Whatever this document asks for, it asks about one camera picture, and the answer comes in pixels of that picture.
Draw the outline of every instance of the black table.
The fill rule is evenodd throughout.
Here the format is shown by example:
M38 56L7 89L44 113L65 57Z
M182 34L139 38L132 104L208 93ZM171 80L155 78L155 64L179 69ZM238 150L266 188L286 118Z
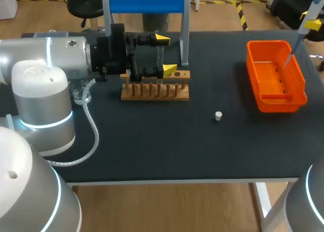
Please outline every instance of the black table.
M88 41L95 35L84 35ZM180 63L177 33L168 33L165 64ZM97 124L98 150L85 162L55 168L66 182L202 179L265 180L301 176L323 153L324 89L305 46L296 57L308 102L298 112L259 112L248 78L250 40L286 40L293 31L192 32L189 102L126 102L122 81L110 76L91 89L89 110ZM152 66L156 50L139 47L139 67ZM0 85L0 116L17 114L10 88ZM222 120L214 121L216 111ZM93 132L79 106L73 108L76 139L52 158L73 161L93 145Z

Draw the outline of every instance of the blue handle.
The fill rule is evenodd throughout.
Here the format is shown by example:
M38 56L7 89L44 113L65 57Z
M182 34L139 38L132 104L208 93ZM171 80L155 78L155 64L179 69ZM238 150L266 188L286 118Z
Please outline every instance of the blue handle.
M109 0L110 13L183 13L184 0Z

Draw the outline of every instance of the cable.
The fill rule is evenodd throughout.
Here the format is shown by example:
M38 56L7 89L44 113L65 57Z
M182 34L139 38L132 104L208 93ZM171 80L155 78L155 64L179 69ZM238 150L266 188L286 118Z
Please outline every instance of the cable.
M85 89L83 90L82 93L82 106L83 106L83 110L85 111L86 117L88 118L88 121L92 127L93 133L95 134L95 143L93 144L93 147L91 148L91 150L82 158L72 161L72 162L56 162L56 161L50 161L50 160L46 160L47 163L49 163L51 166L57 166L57 167L68 167L68 166L73 166L73 165L77 165L80 164L81 162L83 162L84 160L87 160L91 155L93 155L93 153L96 151L98 144L99 144L99 132L98 129L96 127L95 122L93 121L90 112L88 110L88 105L86 102L86 98L87 98L87 93L90 91L90 88L92 85L94 85L96 82L99 81L98 79L92 79L85 87Z

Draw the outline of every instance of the floor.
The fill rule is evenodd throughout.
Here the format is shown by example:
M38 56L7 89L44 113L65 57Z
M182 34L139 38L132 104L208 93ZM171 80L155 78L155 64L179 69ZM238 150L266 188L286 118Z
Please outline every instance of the floor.
M12 20L0 21L0 38L25 32L81 31L81 21L71 16L63 2L19 2ZM279 30L278 20L264 4L243 4L249 30ZM142 31L141 15L117 15L127 31ZM180 28L180 15L170 18L170 31ZM103 25L103 18L98 19ZM191 31L242 30L237 9L230 4L201 5L191 10ZM324 55L324 44L305 42L309 53ZM285 183L268 183L271 203ZM82 232L88 231L260 231L251 188L246 183L80 186L76 193L83 209ZM277 232L288 231L282 224Z

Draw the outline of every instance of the orange basket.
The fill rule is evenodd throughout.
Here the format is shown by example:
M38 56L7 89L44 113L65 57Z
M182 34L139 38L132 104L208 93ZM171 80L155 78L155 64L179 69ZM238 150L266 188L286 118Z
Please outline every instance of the orange basket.
M286 41L248 42L247 67L253 92L262 112L296 112L307 102L305 80Z

